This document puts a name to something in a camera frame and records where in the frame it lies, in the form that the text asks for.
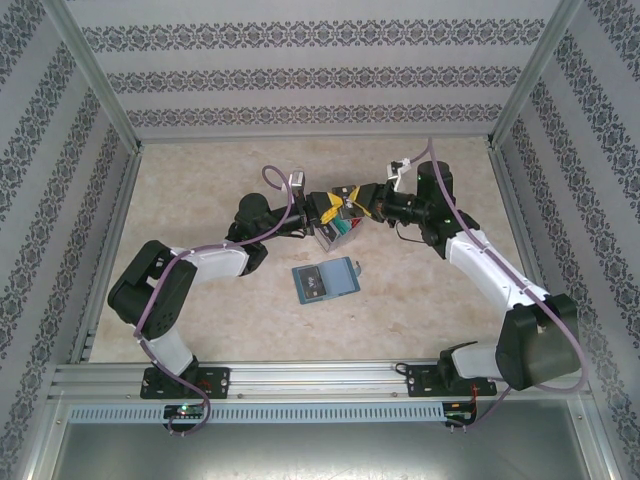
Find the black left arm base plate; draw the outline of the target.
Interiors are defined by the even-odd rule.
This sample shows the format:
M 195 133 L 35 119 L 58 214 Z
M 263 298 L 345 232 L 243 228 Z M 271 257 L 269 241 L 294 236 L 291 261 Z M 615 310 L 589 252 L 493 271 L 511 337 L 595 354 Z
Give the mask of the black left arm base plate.
M 230 369 L 225 367 L 191 367 L 181 378 L 204 392 L 209 399 L 227 398 Z M 197 399 L 200 395 L 162 373 L 156 367 L 144 371 L 140 397 L 145 400 Z

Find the aluminium mounting rail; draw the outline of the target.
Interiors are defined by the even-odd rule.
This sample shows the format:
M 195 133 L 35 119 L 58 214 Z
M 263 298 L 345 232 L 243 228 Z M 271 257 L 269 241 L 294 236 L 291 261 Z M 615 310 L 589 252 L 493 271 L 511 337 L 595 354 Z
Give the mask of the aluminium mounting rail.
M 213 362 L 227 368 L 228 403 L 409 401 L 395 360 Z M 71 403 L 140 399 L 144 363 L 84 363 L 55 368 L 46 399 Z

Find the aluminium back rail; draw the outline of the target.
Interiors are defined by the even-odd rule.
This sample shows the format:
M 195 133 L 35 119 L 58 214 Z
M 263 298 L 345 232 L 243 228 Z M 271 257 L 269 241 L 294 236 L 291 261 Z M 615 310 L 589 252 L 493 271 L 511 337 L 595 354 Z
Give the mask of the aluminium back rail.
M 238 143 L 238 142 L 271 142 L 271 141 L 310 141 L 310 140 L 382 140 L 382 139 L 421 139 L 426 141 L 433 139 L 461 139 L 461 138 L 488 138 L 489 134 L 481 133 L 400 133 L 400 132 L 296 132 L 293 134 L 257 134 L 257 135 L 214 135 L 214 136 L 181 136 L 181 137 L 157 137 L 143 138 L 140 144 L 168 145 L 188 143 Z

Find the left controller circuit board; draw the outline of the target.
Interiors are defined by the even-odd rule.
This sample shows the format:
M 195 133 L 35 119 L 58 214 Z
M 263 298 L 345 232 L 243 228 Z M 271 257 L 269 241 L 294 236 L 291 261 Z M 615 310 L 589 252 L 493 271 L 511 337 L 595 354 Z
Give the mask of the left controller circuit board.
M 164 407 L 163 419 L 186 420 L 191 422 L 201 421 L 205 417 L 206 409 L 201 404 L 168 404 Z

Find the clear acrylic card box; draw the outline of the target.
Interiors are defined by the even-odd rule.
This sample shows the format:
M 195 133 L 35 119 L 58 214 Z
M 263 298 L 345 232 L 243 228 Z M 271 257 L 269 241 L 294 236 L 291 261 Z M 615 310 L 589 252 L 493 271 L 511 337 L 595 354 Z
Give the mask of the clear acrylic card box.
M 330 253 L 354 240 L 362 225 L 361 218 L 342 219 L 336 216 L 328 223 L 315 228 L 314 237 L 320 247 L 326 253 Z

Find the aluminium frame post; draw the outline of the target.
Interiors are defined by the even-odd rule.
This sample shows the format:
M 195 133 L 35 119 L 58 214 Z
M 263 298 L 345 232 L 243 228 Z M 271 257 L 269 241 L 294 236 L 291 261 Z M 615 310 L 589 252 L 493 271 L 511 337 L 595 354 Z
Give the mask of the aluminium frame post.
M 527 61 L 515 87 L 502 109 L 495 127 L 488 136 L 488 145 L 495 149 L 510 132 L 530 92 L 553 56 L 553 52 L 576 15 L 582 0 L 559 0 Z
M 66 0 L 40 0 L 57 32 L 68 47 L 77 66 L 97 96 L 110 122 L 129 153 L 140 151 L 141 140 L 101 68 L 82 29 L 74 19 Z

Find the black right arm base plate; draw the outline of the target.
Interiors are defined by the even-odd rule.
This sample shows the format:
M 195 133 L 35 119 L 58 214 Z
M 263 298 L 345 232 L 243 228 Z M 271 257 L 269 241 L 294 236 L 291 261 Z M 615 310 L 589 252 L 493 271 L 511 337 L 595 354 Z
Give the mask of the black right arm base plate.
M 410 397 L 493 397 L 497 394 L 494 382 L 483 377 L 462 378 L 450 367 L 397 363 L 394 369 L 404 378 Z

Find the aluminium right frame post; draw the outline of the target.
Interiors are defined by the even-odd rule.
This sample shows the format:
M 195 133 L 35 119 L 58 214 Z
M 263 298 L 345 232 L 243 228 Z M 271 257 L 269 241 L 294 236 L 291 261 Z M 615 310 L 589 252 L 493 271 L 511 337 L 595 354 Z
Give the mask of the aluminium right frame post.
M 515 87 L 502 109 L 495 127 L 488 136 L 488 145 L 495 149 L 510 132 L 530 92 L 553 56 L 553 52 L 576 15 L 582 0 L 559 0 L 527 61 Z

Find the grey sheet metal panel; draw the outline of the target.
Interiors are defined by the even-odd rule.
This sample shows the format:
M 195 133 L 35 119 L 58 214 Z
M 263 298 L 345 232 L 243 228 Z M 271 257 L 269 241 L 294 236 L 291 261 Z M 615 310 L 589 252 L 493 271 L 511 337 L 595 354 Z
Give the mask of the grey sheet metal panel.
M 139 405 L 59 405 L 24 480 L 622 480 L 590 401 L 513 398 L 478 426 L 447 428 L 420 403 L 359 404 L 297 423 L 295 404 L 220 406 L 183 439 Z

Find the aluminium right side rail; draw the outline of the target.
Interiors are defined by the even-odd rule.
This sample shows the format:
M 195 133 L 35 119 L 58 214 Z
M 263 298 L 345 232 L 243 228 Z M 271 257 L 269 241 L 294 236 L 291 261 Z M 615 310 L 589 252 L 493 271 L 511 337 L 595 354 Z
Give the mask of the aluminium right side rail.
M 510 181 L 504 159 L 501 152 L 491 145 L 488 145 L 487 152 L 522 264 L 523 275 L 532 283 L 544 287 L 544 280 L 534 255 L 533 244 L 528 236 L 516 191 Z M 549 333 L 551 336 L 547 337 L 544 337 L 542 333 L 538 334 L 537 346 L 538 353 L 544 353 L 548 363 L 552 360 L 560 360 L 567 347 L 566 341 L 564 344 L 560 343 L 562 332 L 553 323 L 548 325 L 546 334 Z

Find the right controller circuit board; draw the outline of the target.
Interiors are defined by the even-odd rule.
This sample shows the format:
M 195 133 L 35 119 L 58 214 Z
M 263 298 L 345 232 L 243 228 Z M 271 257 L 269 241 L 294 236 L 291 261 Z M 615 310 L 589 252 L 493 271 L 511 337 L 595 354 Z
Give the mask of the right controller circuit board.
M 445 425 L 452 428 L 469 428 L 476 420 L 478 408 L 477 401 L 444 402 Z

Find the aluminium left frame post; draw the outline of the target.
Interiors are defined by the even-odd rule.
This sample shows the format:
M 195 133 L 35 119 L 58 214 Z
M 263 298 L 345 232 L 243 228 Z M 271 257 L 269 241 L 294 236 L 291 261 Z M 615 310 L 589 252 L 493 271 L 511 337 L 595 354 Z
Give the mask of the aluminium left frame post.
M 82 29 L 74 19 L 66 0 L 40 0 L 57 32 L 68 47 L 77 66 L 97 96 L 110 122 L 129 153 L 140 151 L 141 140 L 101 68 Z

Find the controller circuit board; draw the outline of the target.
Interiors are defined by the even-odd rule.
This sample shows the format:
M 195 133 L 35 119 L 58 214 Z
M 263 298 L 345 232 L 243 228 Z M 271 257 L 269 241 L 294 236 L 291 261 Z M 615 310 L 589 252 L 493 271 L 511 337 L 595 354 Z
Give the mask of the controller circuit board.
M 477 401 L 444 402 L 445 425 L 452 428 L 469 428 L 476 420 L 478 408 Z
M 201 404 L 168 404 L 164 407 L 163 419 L 186 420 L 191 422 L 201 421 L 205 417 L 206 409 Z

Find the blue card holder wallet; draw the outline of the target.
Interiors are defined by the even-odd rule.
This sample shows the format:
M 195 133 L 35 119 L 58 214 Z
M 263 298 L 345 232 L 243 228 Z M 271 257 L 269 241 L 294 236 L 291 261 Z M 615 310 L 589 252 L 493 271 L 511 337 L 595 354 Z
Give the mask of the blue card holder wallet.
M 321 300 L 311 303 L 331 300 L 360 291 L 358 277 L 361 273 L 361 267 L 350 257 L 336 258 L 312 265 L 319 267 L 327 295 Z

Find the aluminium left side rail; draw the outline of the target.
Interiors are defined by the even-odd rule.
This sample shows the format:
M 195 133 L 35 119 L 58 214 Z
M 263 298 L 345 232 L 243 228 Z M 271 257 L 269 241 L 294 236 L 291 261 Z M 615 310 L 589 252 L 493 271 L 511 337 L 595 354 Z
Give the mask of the aluminium left side rail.
M 101 243 L 100 255 L 97 257 L 91 288 L 82 308 L 73 349 L 70 351 L 68 359 L 70 364 L 86 362 L 90 357 L 90 354 L 85 353 L 86 350 L 91 351 L 91 346 L 87 345 L 87 342 L 95 336 L 97 331 L 143 153 L 144 144 L 140 142 L 122 171 Z

